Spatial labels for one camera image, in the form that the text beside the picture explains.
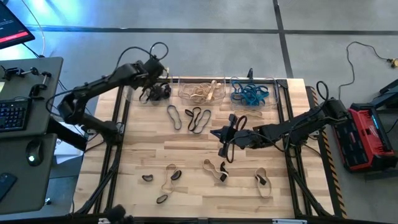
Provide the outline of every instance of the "monitor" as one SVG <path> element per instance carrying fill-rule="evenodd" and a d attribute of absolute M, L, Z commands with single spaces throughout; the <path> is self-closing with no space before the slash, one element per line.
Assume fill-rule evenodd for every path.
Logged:
<path fill-rule="evenodd" d="M 0 49 L 34 39 L 33 34 L 0 1 Z"/>

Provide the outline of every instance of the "wood grain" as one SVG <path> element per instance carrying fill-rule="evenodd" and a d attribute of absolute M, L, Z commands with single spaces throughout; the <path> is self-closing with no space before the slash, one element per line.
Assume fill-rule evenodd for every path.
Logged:
<path fill-rule="evenodd" d="M 304 81 L 289 79 L 288 83 L 294 115 L 297 116 L 309 108 Z M 225 183 L 202 169 L 204 159 L 210 159 L 217 166 L 223 161 L 217 156 L 221 143 L 209 130 L 228 125 L 228 115 L 232 113 L 231 102 L 227 94 L 220 106 L 202 106 L 202 111 L 211 110 L 210 122 L 202 134 L 192 134 L 187 130 L 190 118 L 184 110 L 191 110 L 194 106 L 183 103 L 177 95 L 177 88 L 177 85 L 173 86 L 169 102 L 164 101 L 157 106 L 140 103 L 140 90 L 133 95 L 113 205 L 123 205 L 127 214 L 135 217 L 294 217 L 284 155 L 274 147 L 236 149 L 234 162 L 225 166 L 229 172 Z M 111 90 L 99 97 L 95 112 L 97 118 L 111 119 L 116 92 Z M 280 94 L 285 108 L 284 95 L 282 92 Z M 167 115 L 169 103 L 175 105 L 180 113 L 182 129 L 179 131 L 174 130 Z M 246 128 L 270 123 L 279 123 L 276 108 L 264 108 L 262 119 L 250 116 Z M 97 137 L 88 147 L 101 141 Z M 311 140 L 308 145 L 318 150 L 317 142 Z M 104 150 L 105 146 L 99 146 L 85 154 L 74 196 L 76 209 L 86 202 L 98 184 Z M 302 148 L 302 158 L 308 187 L 324 208 L 333 213 L 322 160 L 305 146 Z M 178 166 L 182 176 L 174 182 L 175 192 L 169 199 L 157 205 L 156 198 L 161 195 L 160 186 L 164 182 L 164 168 L 170 163 Z M 257 191 L 254 171 L 258 167 L 267 170 L 272 182 L 271 198 L 261 198 Z M 154 176 L 152 182 L 142 180 L 141 176 L 148 174 Z M 104 192 L 102 208 L 106 203 L 107 191 Z M 298 198 L 304 213 L 300 190 Z"/>

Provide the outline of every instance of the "concrete floor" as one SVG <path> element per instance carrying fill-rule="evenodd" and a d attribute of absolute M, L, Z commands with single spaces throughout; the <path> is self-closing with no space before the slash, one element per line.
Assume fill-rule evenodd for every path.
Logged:
<path fill-rule="evenodd" d="M 45 56 L 65 60 L 61 81 L 67 88 L 109 74 L 126 47 L 149 48 L 157 41 L 168 44 L 170 53 L 163 63 L 174 75 L 242 77 L 252 67 L 255 77 L 304 78 L 312 86 L 323 80 L 334 97 L 338 85 L 352 79 L 346 60 L 350 42 L 373 45 L 382 57 L 398 57 L 395 0 L 275 0 L 282 23 L 277 22 L 272 0 L 25 1 L 44 26 Z M 10 0 L 8 7 L 37 30 L 20 0 Z M 35 31 L 34 35 L 36 40 L 27 45 L 40 52 L 41 34 Z M 160 48 L 156 51 L 163 54 Z M 370 101 L 398 73 L 370 49 L 352 45 L 350 52 L 356 81 L 342 88 L 341 100 L 347 107 Z M 21 45 L 0 50 L 0 60 L 17 58 L 32 58 L 32 54 Z M 132 51 L 122 62 L 143 58 L 147 55 Z M 95 104 L 96 99 L 91 100 L 88 108 L 94 111 Z M 389 129 L 395 119 L 384 119 L 384 126 Z M 398 179 L 366 182 L 363 174 L 347 173 L 332 136 L 329 133 L 329 143 L 348 216 L 397 223 Z M 55 169 L 59 174 L 53 177 L 77 175 L 78 169 L 72 167 L 76 161 Z M 53 179 L 48 195 L 57 203 L 38 212 L 0 216 L 0 220 L 66 214 L 75 184 L 76 177 Z M 60 189 L 63 194 L 55 194 Z"/>

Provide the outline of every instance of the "computer mouse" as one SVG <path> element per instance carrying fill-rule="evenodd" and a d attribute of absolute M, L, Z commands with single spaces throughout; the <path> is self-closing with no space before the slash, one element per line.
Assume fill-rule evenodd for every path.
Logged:
<path fill-rule="evenodd" d="M 26 159 L 30 166 L 38 166 L 43 162 L 43 140 L 35 138 L 26 146 Z"/>

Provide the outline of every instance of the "butcher block tabletop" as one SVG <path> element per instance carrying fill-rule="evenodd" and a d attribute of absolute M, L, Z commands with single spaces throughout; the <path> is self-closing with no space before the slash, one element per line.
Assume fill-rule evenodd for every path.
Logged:
<path fill-rule="evenodd" d="M 304 80 L 288 79 L 289 93 L 294 116 L 309 110 Z M 229 99 L 230 89 L 226 87 L 226 97 L 222 104 L 200 106 L 211 111 L 211 118 L 203 132 L 193 134 L 188 130 L 191 117 L 185 109 L 192 110 L 195 105 L 187 105 L 178 97 L 178 84 L 173 84 L 172 96 L 168 101 L 154 106 L 139 101 L 141 90 L 133 93 L 124 135 L 121 162 L 114 192 L 113 205 L 121 204 L 128 215 L 135 217 L 208 217 L 208 218 L 293 218 L 294 211 L 290 195 L 285 156 L 274 147 L 263 149 L 235 148 L 234 162 L 226 162 L 229 177 L 224 181 L 216 179 L 203 169 L 203 161 L 209 159 L 217 168 L 225 159 L 218 156 L 222 143 L 210 134 L 210 130 L 228 125 L 228 116 L 234 111 Z M 99 96 L 95 117 L 103 121 L 112 118 L 117 89 Z M 124 100 L 120 106 L 121 121 Z M 287 111 L 283 91 L 280 91 L 285 119 Z M 182 128 L 175 130 L 167 114 L 167 106 L 176 106 Z M 277 124 L 279 117 L 276 106 L 262 110 L 262 117 L 248 116 L 245 129 L 262 124 Z M 87 147 L 102 141 L 98 136 Z M 309 139 L 308 145 L 319 150 L 318 143 Z M 100 179 L 106 145 L 98 146 L 84 155 L 78 183 L 74 194 L 75 210 L 78 210 L 94 192 Z M 324 209 L 333 214 L 330 192 L 326 182 L 322 159 L 311 149 L 302 147 L 302 160 L 308 188 Z M 156 199 L 165 180 L 165 168 L 175 164 L 182 171 L 181 177 L 173 181 L 174 192 L 168 199 L 157 204 Z M 262 198 L 257 189 L 254 171 L 263 167 L 272 183 L 269 198 Z M 146 182 L 143 175 L 153 175 L 153 181 Z M 104 190 L 101 211 L 105 208 L 108 187 Z M 269 184 L 262 189 L 268 193 Z M 303 197 L 297 191 L 303 213 Z"/>

